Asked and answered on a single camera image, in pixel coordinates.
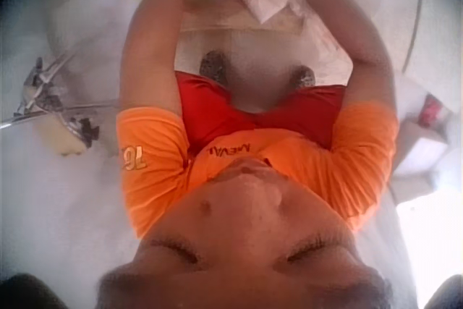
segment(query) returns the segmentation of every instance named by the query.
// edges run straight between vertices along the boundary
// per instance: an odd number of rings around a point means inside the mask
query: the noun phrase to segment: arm
[[[122,109],[154,106],[182,115],[174,74],[183,0],[143,0],[122,54]]]
[[[306,0],[354,63],[344,105],[380,101],[395,111],[394,73],[374,24],[353,0]]]

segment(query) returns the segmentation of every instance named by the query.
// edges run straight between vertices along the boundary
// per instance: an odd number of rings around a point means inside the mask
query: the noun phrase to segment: person's left arm
[[[147,106],[182,115],[174,60],[183,3],[143,0],[135,12],[122,55],[122,109]]]

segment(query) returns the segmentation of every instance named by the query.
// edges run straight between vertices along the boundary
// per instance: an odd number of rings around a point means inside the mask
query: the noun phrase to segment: hair
[[[151,276],[112,271],[101,280],[96,309],[132,309],[153,305],[156,294],[145,291],[152,282]],[[375,274],[370,282],[320,288],[318,298],[321,308],[391,309],[393,293],[391,284]]]

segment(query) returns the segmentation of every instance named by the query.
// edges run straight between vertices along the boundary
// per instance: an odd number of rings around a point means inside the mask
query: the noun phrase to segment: red pants
[[[331,147],[333,124],[344,96],[342,85],[303,88],[268,112],[248,114],[230,105],[229,92],[214,81],[185,72],[176,75],[193,154],[217,137],[257,128],[292,130],[323,148]]]

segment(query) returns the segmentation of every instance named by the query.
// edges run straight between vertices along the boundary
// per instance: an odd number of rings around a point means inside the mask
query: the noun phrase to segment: person
[[[307,2],[352,59],[349,84],[296,88],[256,115],[216,81],[174,71],[183,0],[140,4],[117,122],[141,242],[101,280],[99,308],[390,308],[354,233],[391,172],[391,62],[353,0]]]

